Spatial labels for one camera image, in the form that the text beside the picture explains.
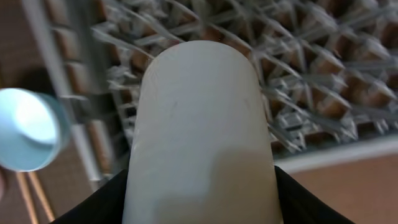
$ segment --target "wooden chopstick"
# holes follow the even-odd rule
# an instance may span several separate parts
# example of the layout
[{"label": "wooden chopstick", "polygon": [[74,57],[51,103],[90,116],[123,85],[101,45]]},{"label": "wooden chopstick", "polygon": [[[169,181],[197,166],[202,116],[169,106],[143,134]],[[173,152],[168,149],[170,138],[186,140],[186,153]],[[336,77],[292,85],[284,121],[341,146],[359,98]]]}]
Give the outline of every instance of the wooden chopstick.
[{"label": "wooden chopstick", "polygon": [[29,186],[27,185],[25,175],[22,172],[16,172],[16,176],[17,176],[19,188],[22,192],[22,196],[25,201],[27,211],[29,213],[30,222],[32,224],[39,224],[39,221],[38,221],[37,215],[36,215],[36,211],[35,211],[35,207],[33,204],[32,196],[29,192]]},{"label": "wooden chopstick", "polygon": [[28,176],[30,178],[30,181],[32,181],[33,188],[36,191],[37,196],[39,197],[39,200],[44,208],[45,214],[50,222],[55,220],[54,213],[50,207],[49,201],[47,200],[47,197],[45,196],[44,190],[42,188],[42,184],[40,183],[39,178],[37,177],[36,172],[28,172]]}]

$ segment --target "brown surface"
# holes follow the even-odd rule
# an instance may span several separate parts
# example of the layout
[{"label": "brown surface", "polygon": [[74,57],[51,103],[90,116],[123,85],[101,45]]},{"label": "brown surface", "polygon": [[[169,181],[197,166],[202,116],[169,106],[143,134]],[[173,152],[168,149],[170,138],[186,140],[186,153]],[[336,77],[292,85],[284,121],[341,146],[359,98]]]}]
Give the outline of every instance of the brown surface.
[{"label": "brown surface", "polygon": [[294,174],[319,199],[355,223],[397,223],[398,155]]},{"label": "brown surface", "polygon": [[[26,78],[23,71],[43,65],[19,1],[0,1],[0,29],[2,30],[0,32],[0,74],[4,80],[3,84],[4,86],[19,86],[18,83]],[[41,82],[40,78],[32,77],[25,82],[31,83],[37,80]],[[43,86],[43,83],[36,84],[38,87]],[[7,186],[5,195],[0,201],[0,223],[30,223],[15,173],[2,171],[4,171]],[[37,174],[56,217],[69,211],[91,193],[85,171],[72,143],[54,162],[38,171]],[[28,183],[39,223],[48,223],[39,199],[33,193],[29,179]]]}]

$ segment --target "white cylindrical object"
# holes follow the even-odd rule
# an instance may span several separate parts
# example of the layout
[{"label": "white cylindrical object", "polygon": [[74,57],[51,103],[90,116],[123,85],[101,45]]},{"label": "white cylindrical object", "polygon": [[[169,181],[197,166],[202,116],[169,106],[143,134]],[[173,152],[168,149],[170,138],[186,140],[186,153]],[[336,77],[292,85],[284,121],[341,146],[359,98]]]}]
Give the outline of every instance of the white cylindrical object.
[{"label": "white cylindrical object", "polygon": [[279,223],[257,75],[216,42],[176,45],[142,82],[123,223]]}]

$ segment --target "black object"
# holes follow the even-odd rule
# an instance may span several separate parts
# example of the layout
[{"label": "black object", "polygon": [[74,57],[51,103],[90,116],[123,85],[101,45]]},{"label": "black object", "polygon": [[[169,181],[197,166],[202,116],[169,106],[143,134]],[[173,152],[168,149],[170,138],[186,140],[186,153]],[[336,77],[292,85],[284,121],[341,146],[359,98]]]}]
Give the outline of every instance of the black object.
[{"label": "black object", "polygon": [[[281,168],[275,167],[275,173],[285,224],[353,223],[316,198]],[[84,202],[52,223],[122,223],[126,184],[127,171],[123,170]]]}]

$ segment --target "chopstick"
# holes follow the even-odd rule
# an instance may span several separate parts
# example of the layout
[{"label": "chopstick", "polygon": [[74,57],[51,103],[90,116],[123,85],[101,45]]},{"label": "chopstick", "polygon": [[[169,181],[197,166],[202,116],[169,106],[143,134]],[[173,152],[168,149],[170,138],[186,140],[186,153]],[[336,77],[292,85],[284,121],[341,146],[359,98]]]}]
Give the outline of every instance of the chopstick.
[{"label": "chopstick", "polygon": [[[32,196],[29,191],[29,186],[27,184],[25,174],[23,172],[16,172],[19,188],[21,189],[22,196],[24,198],[25,204],[27,211],[29,213],[30,221],[32,224],[39,224],[39,221],[37,219],[37,214],[34,208]],[[40,183],[39,178],[37,177],[37,174],[35,172],[28,172],[28,176],[30,181],[33,184],[33,188],[35,189],[35,192],[40,200],[40,203],[42,204],[45,214],[49,220],[49,222],[52,222],[55,220],[54,213],[51,209],[51,206],[49,204],[49,201],[47,200],[47,197],[44,193],[42,184]]]}]

